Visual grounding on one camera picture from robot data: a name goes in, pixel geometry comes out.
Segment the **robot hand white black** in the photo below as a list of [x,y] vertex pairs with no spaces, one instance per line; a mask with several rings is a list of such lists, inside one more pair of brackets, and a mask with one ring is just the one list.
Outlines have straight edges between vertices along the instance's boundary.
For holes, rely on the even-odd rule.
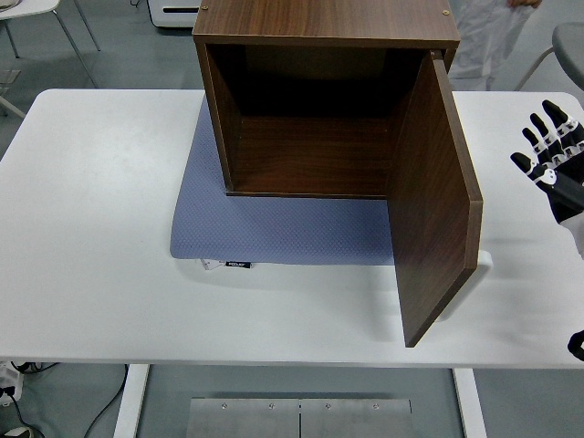
[[542,108],[553,123],[550,130],[536,114],[530,115],[535,127],[522,129],[536,158],[521,152],[511,161],[546,194],[556,222],[572,234],[583,254],[583,125],[559,105],[545,99]]

